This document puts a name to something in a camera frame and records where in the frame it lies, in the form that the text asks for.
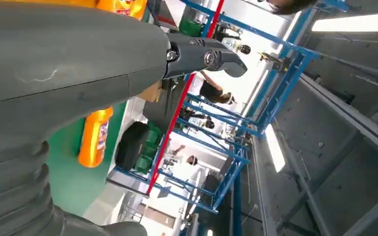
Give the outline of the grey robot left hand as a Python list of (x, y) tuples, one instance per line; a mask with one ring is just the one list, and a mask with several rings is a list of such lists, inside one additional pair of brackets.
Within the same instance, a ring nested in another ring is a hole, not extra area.
[(247, 71), (213, 39), (95, 8), (0, 1), (0, 150), (41, 143), (162, 79), (204, 69)]

